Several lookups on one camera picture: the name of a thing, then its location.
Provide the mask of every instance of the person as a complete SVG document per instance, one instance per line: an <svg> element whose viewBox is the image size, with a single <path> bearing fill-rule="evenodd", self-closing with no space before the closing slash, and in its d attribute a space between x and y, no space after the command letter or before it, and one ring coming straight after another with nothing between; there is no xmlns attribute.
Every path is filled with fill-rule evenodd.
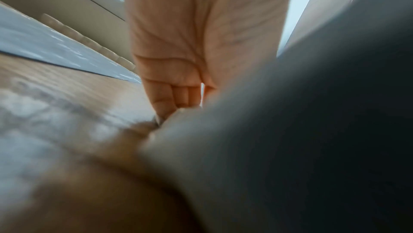
<svg viewBox="0 0 413 233"><path fill-rule="evenodd" d="M277 52L289 0L125 0L136 68L156 113L196 107Z"/></svg>

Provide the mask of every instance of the skin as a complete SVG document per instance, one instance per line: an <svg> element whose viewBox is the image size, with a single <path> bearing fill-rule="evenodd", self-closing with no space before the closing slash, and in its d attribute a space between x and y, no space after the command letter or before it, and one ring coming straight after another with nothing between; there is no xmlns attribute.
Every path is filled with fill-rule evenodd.
<svg viewBox="0 0 413 233"><path fill-rule="evenodd" d="M132 53L158 116L196 107L277 51L289 0L125 0Z"/></svg>

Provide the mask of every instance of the wooden surface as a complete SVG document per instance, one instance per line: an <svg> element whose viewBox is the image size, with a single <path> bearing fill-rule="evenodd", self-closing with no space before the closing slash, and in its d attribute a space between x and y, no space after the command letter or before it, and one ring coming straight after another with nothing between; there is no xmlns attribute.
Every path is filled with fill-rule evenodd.
<svg viewBox="0 0 413 233"><path fill-rule="evenodd" d="M0 233L199 232L139 163L142 85L0 54Z"/></svg>

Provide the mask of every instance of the wooden table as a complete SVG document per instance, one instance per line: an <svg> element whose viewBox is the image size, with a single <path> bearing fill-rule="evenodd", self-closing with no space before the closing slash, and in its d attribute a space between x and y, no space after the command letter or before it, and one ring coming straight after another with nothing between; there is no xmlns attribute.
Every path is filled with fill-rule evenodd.
<svg viewBox="0 0 413 233"><path fill-rule="evenodd" d="M0 233L199 232L136 150L142 85L0 54Z"/></svg>

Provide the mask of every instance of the blurry brown surface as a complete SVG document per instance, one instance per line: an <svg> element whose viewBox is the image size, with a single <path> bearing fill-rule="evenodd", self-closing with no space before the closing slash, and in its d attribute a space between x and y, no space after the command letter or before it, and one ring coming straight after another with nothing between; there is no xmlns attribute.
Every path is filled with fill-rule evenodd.
<svg viewBox="0 0 413 233"><path fill-rule="evenodd" d="M0 54L0 233L199 232L135 157L142 85Z"/></svg>

